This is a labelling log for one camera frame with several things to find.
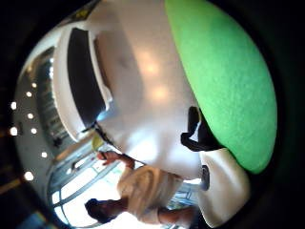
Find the ceiling light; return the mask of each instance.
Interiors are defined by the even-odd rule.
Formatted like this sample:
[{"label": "ceiling light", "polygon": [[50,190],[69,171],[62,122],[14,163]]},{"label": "ceiling light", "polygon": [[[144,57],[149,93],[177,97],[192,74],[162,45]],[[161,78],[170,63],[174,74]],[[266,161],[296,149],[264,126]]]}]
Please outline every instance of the ceiling light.
[{"label": "ceiling light", "polygon": [[18,130],[16,127],[10,128],[10,135],[18,135]]},{"label": "ceiling light", "polygon": [[31,97],[31,92],[27,92],[27,97]]},{"label": "ceiling light", "polygon": [[31,128],[30,132],[35,135],[37,133],[37,130],[36,130],[36,128]]},{"label": "ceiling light", "polygon": [[46,158],[48,154],[46,152],[41,153],[41,157]]},{"label": "ceiling light", "polygon": [[26,172],[24,174],[24,177],[25,177],[26,180],[33,180],[34,179],[34,176],[32,175],[31,172]]},{"label": "ceiling light", "polygon": [[16,110],[17,103],[16,102],[11,102],[10,107],[11,107],[12,110]]},{"label": "ceiling light", "polygon": [[28,113],[28,119],[33,119],[34,115],[32,113]]}]

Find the black object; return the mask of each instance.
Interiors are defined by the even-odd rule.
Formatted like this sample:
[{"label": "black object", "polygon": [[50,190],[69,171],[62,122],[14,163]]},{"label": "black object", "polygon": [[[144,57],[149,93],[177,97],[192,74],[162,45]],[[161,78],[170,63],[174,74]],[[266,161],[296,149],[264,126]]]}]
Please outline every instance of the black object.
[{"label": "black object", "polygon": [[207,165],[202,165],[201,167],[201,183],[200,183],[200,188],[203,191],[208,191],[210,188],[210,171],[209,167]]},{"label": "black object", "polygon": [[68,46],[68,75],[77,111],[86,128],[106,110],[92,65],[89,32],[73,28]]},{"label": "black object", "polygon": [[[198,151],[213,151],[222,148],[220,143],[213,135],[204,115],[201,110],[195,107],[189,108],[188,113],[188,132],[182,133],[180,136],[180,142],[182,145],[188,147],[190,150]],[[199,122],[199,116],[201,117],[201,123],[198,128],[197,141],[192,140],[191,136],[194,134],[197,123]]]}]

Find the person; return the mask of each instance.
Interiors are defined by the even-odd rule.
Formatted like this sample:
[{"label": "person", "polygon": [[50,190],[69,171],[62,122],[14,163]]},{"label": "person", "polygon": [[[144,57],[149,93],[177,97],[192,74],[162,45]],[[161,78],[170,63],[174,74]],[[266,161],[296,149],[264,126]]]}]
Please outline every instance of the person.
[{"label": "person", "polygon": [[[194,148],[194,151],[202,150],[202,145],[205,150],[219,148],[220,144],[213,136],[206,121],[202,120],[203,116],[199,112],[195,107],[189,109],[188,132],[181,135],[181,143],[191,150]],[[198,128],[200,144],[190,139],[199,121],[201,121]],[[101,223],[107,223],[121,213],[129,212],[139,221],[149,224],[175,224],[184,228],[190,228],[190,226],[192,228],[208,228],[202,220],[197,206],[181,209],[168,209],[166,207],[183,182],[182,177],[150,165],[134,169],[133,158],[116,152],[101,153],[98,157],[106,160],[104,165],[120,160],[125,163],[125,170],[117,183],[120,199],[97,200],[92,198],[85,203],[88,214],[92,218]],[[203,173],[201,178],[203,184],[205,179],[205,173]],[[194,225],[195,219],[198,218],[203,221],[204,225],[198,226],[198,223]]]},{"label": "person", "polygon": [[125,170],[117,183],[120,199],[92,198],[85,204],[92,218],[107,223],[121,213],[129,212],[148,224],[190,226],[196,212],[195,206],[172,210],[166,207],[183,181],[180,176],[150,165],[134,169],[133,158],[116,152],[103,153],[99,158],[106,159],[104,165],[120,160],[125,163]]}]

